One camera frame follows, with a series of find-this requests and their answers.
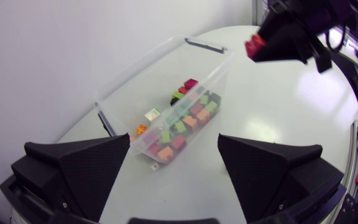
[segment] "metal frame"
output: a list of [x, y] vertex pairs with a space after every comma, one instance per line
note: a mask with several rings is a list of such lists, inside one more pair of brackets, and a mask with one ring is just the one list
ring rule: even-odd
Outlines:
[[351, 142], [349, 147], [349, 155], [347, 157], [347, 166], [342, 180], [342, 184], [346, 188], [346, 192], [341, 201], [336, 205], [335, 209], [331, 212], [327, 223], [334, 223], [338, 213], [342, 207], [346, 194], [349, 194], [354, 198], [357, 192], [357, 186], [354, 182], [356, 175], [358, 174], [358, 147], [357, 147], [357, 127], [358, 122], [354, 121], [351, 126]]

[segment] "green toy block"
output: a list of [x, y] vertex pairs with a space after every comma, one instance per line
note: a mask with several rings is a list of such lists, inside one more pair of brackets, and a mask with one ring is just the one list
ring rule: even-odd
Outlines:
[[183, 93], [179, 93], [178, 91], [176, 91], [172, 94], [172, 97], [180, 100], [183, 97]]
[[187, 131], [185, 124], [183, 124], [183, 122], [181, 121], [175, 123], [175, 129], [178, 133], [183, 133]]
[[169, 131], [163, 131], [160, 136], [160, 143], [170, 143], [171, 142], [171, 134]]
[[210, 113], [214, 113], [217, 108], [218, 105], [213, 101], [209, 102], [208, 105], [205, 106], [205, 109]]
[[203, 95], [200, 97], [200, 100], [198, 101], [201, 105], [207, 105], [208, 103], [208, 95]]

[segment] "red toy block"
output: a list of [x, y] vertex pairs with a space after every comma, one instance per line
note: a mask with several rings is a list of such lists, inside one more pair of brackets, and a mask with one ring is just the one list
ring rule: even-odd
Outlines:
[[158, 145], [153, 144], [147, 149], [147, 151], [153, 155], [157, 155], [157, 153], [161, 151], [161, 148]]
[[186, 147], [186, 139], [183, 136], [181, 136], [180, 134], [178, 134], [172, 140], [171, 145], [177, 151], [182, 151]]
[[178, 91], [179, 93], [186, 94], [188, 90], [184, 86], [181, 86], [179, 87]]
[[252, 35], [250, 41], [245, 42], [247, 55], [251, 59], [253, 59], [254, 55], [265, 46], [266, 42], [261, 38], [259, 34]]
[[194, 79], [189, 79], [187, 81], [185, 81], [185, 88], [186, 89], [191, 89], [193, 86], [197, 85], [198, 81], [197, 80], [194, 80]]
[[196, 116], [198, 112], [200, 112], [203, 109], [203, 105], [196, 103], [192, 108], [190, 108], [189, 112], [190, 114]]

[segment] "orange toy block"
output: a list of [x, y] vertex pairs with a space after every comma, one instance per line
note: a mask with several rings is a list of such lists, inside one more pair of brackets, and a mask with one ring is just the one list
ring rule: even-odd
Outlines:
[[136, 130], [135, 130], [135, 133], [138, 134], [138, 135], [141, 135], [144, 131], [146, 131], [147, 129], [147, 126], [144, 125], [144, 124], [140, 124]]

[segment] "cable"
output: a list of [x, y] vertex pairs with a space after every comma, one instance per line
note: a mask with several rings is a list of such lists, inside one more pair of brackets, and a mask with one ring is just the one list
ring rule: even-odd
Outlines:
[[339, 43], [339, 45], [336, 48], [332, 48], [331, 47], [331, 43], [329, 42], [329, 30], [327, 30], [326, 34], [326, 43], [327, 43], [327, 47], [330, 51], [334, 52], [334, 53], [338, 53], [343, 46], [343, 42], [345, 41], [345, 36], [346, 36], [346, 22], [343, 23], [343, 32], [342, 32], [342, 39], [341, 42]]

